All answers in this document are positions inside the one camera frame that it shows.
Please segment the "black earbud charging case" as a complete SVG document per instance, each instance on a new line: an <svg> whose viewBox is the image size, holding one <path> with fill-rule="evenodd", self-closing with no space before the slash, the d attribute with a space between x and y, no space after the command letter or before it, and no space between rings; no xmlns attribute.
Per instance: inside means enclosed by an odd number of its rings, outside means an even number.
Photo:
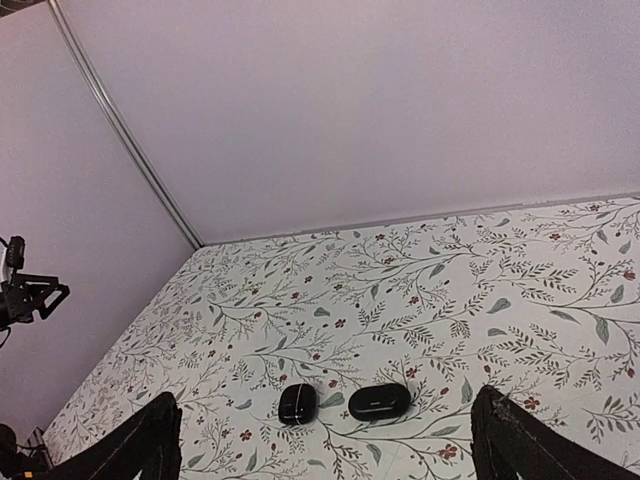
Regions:
<svg viewBox="0 0 640 480"><path fill-rule="evenodd" d="M317 393L312 385L303 383L288 386L281 394L278 419L285 426L311 423L317 414Z"/></svg>

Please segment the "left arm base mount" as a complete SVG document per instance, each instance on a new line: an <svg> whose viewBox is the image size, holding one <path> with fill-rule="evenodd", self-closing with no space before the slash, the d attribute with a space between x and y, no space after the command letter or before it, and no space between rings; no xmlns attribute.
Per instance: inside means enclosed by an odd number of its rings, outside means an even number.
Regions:
<svg viewBox="0 0 640 480"><path fill-rule="evenodd" d="M52 468L53 463L39 429L26 446L21 446L15 431L6 424L1 425L2 479L48 479Z"/></svg>

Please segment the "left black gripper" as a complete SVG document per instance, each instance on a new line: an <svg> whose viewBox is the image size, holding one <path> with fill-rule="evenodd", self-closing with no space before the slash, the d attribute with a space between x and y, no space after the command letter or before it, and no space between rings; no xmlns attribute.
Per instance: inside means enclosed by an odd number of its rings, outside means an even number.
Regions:
<svg viewBox="0 0 640 480"><path fill-rule="evenodd" d="M69 295L57 277L2 273L1 324L33 323L35 314L46 320Z"/></svg>

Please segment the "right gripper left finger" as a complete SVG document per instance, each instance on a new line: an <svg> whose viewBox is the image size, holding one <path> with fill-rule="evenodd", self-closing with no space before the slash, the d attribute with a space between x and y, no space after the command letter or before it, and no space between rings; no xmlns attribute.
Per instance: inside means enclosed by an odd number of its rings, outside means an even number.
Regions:
<svg viewBox="0 0 640 480"><path fill-rule="evenodd" d="M84 452L47 473L49 479L177 479L182 410L163 392Z"/></svg>

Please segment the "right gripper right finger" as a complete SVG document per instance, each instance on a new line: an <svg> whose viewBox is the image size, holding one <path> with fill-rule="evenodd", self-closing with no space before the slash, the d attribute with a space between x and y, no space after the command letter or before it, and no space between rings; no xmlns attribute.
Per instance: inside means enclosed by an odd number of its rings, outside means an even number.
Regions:
<svg viewBox="0 0 640 480"><path fill-rule="evenodd" d="M559 435L491 385L473 401L471 432L479 480L639 477Z"/></svg>

